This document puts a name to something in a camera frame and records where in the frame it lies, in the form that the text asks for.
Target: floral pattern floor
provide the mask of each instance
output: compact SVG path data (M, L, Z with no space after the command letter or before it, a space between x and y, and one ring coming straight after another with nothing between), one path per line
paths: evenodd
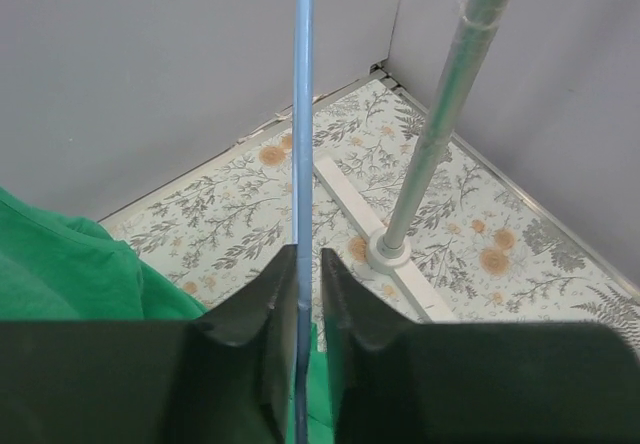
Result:
M388 221L424 115L373 80L314 115L328 151ZM108 219L177 286L213 307L291 242L291 132L221 167L205 165L154 202ZM319 251L333 247L359 280L410 318L392 280L372 271L365 242L316 182L313 316L321 318ZM413 259L462 320L592 320L640 349L640 305L547 218L452 142L413 221Z

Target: gray leaf print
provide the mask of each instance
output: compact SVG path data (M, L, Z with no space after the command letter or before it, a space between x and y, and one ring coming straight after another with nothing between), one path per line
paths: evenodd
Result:
M507 191L506 189L496 192L494 201L518 213L522 211L524 207L524 203L522 202L522 199L520 199L515 194L512 194L511 192Z
M332 206L331 209L322 209L318 212L317 216L313 216L313 235L318 235L318 232L322 229L329 229L333 231L338 222L336 218L342 214L338 206Z
M255 159L249 155L244 155L222 168L228 174L225 182L232 184L232 187L240 191L243 199L251 199L260 194L261 188L269 182L280 182L268 176L262 167L254 166Z
M591 301L572 307L595 316L598 321L618 331L629 344L640 348L640 304L608 284L610 294L593 286L587 287L601 299L601 302Z
M231 246L224 253L224 257L218 259L213 265L216 269L233 269L238 265L239 259L256 259L265 247L272 246L280 241L282 236L282 224L276 222L270 228L257 228L242 238L242 244Z
M467 263L451 250L454 238L445 244L432 244L414 249L413 261L424 276L434 283L436 288L448 287L456 294L466 294L473 299L478 295L465 270Z
M364 119L361 119L360 117L355 117L348 121L339 119L326 126L326 129L317 130L313 135L313 145L319 147L326 140L331 142L340 142L347 134L352 134L361 126L366 126L371 117L383 112L383 109L380 106L387 102L387 96L387 92L374 91L372 93L372 99L366 100L364 103L367 109Z
M182 216L187 218L189 227L196 227L207 207L216 202L216 186L223 182L224 180L217 181L209 176L202 176L184 189L153 204L150 207L151 212L153 215L164 217L175 204L180 207Z
M129 244L135 249L138 255L143 252L152 252L167 243L170 237L169 232L176 226L176 219L153 224L148 232L136 234L131 237Z
M394 154L382 147L382 139L369 147L362 147L364 152L347 152L344 159L337 161L338 167L345 175L355 175L364 179L368 174L385 172L400 164Z
M193 269L200 263L200 257L202 256L203 248L216 249L219 244L219 237L223 235L225 237L233 237L233 227L236 222L242 218L241 222L244 222L247 226L250 226L253 222L255 213L259 210L260 206L268 201L276 200L277 198L271 197L262 199L256 202L250 202L248 204L227 204L223 207L225 211L225 217L205 220L208 225L207 234L194 239L189 247L191 251L187 252L182 257L182 265L187 269Z
M449 194L453 190L449 173L445 169L436 169L435 174L431 178L429 188L426 195L432 197L442 197L443 194Z
M549 251L553 265L565 272L584 269L585 256L577 246L563 240L558 230L546 219L534 219L522 232L522 237L535 255Z
M424 116L410 106L400 106L394 110L397 113L396 119L402 122L400 129L402 129L404 138L410 141L414 137L418 137L425 122Z
M456 201L453 197L449 197L444 202L429 201L418 209L418 213L413 218L411 229L407 233L409 236L415 236L419 228L436 229L442 219L446 219L456 210Z
M526 291L514 292L513 297L506 303L509 312L519 312L525 302L535 304L538 299L549 299L549 291L557 289L558 294L564 295L566 288L573 281L580 279L574 276L563 276L562 274L545 271L544 279L528 278L527 283L531 285Z
M186 276L187 274L189 274L189 271L168 272L167 278L174 284L178 284L182 279L184 279L184 276Z
M458 189L460 190L460 209L463 208L463 202L465 198L478 190L477 187L474 187L471 183L480 179L480 165L468 165L465 164L462 167L462 174L456 177L456 182L458 183Z
M334 118L344 118L357 114L361 108L360 95L352 93L324 108L322 113Z
M442 164L443 162L453 162L453 154L451 154L451 149L449 148L449 146L444 148L444 154L442 155L442 158L440 159L440 163Z

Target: orange flower print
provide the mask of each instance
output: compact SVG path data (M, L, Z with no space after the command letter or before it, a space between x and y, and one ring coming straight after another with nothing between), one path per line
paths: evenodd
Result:
M480 265L492 276L504 276L509 270L509 258L499 249L488 248L480 253Z
M449 231L451 234L460 234L462 232L462 229L460 229L457 224L451 222L447 224L447 231Z
M193 281L188 281L188 282L185 282L182 285L182 290L184 292L186 292L187 294L192 294L193 295L196 292L198 292L198 285Z
M264 147L258 155L260 162L268 167L277 167L284 162L287 155L281 147L267 146Z
M390 284L385 284L382 287L382 293L386 296L389 297L391 299L393 299L394 297L396 297L396 290L393 288L393 286L391 286Z
M501 306L502 303L504 302L504 298L502 297L502 293L500 293L498 291L492 292L489 297L490 297L491 302L493 302L496 306Z
M214 276L206 276L203 279L203 282L204 282L204 287L212 291L216 285L216 278Z
M348 244L349 254L358 262L367 262L367 243L361 237L354 237Z
M503 251L511 249L516 243L516 236L509 229L500 229L493 235L493 241Z
M474 219L471 223L471 228L476 231L478 234L482 234L486 228L486 224L482 222L480 219Z
M287 151L293 147L293 136L291 134L285 134L280 139L280 147Z

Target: blue rod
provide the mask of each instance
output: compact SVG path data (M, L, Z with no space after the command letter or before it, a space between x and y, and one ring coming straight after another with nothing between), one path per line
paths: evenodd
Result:
M293 186L297 199L298 326L295 374L296 444L307 444L307 372L311 351L311 250L313 206L313 0L296 1L293 103Z

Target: white stand base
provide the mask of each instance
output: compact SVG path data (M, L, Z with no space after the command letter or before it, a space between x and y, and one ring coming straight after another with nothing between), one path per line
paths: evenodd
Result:
M314 156L314 173L347 219L367 241L367 259L377 272L391 276L422 318L433 322L457 322L458 318L411 260L408 239L395 258L383 256L378 247L386 228L335 162L324 153Z

